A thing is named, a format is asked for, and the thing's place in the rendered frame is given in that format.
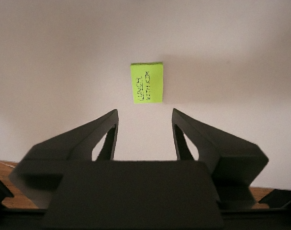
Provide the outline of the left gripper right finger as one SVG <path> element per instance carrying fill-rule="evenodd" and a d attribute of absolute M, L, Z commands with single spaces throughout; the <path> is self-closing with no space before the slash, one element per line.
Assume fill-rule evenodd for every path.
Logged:
<path fill-rule="evenodd" d="M 207 165 L 215 188 L 248 187 L 268 165 L 258 144 L 196 120 L 173 108 L 172 132 L 177 160 L 195 160 L 184 134 Z"/>

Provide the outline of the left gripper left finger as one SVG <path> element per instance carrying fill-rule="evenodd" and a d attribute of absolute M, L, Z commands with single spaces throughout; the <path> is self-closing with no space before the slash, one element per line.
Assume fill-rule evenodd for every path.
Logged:
<path fill-rule="evenodd" d="M 93 160 L 93 149 L 107 133 L 96 160 L 114 160 L 118 126 L 118 110 L 113 109 L 93 121 L 33 145 L 22 159 Z"/>

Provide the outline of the lime green sticky note pad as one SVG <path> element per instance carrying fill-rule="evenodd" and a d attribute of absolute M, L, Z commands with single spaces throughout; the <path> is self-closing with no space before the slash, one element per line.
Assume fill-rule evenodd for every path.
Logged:
<path fill-rule="evenodd" d="M 131 62 L 134 103 L 162 102 L 163 61 Z"/>

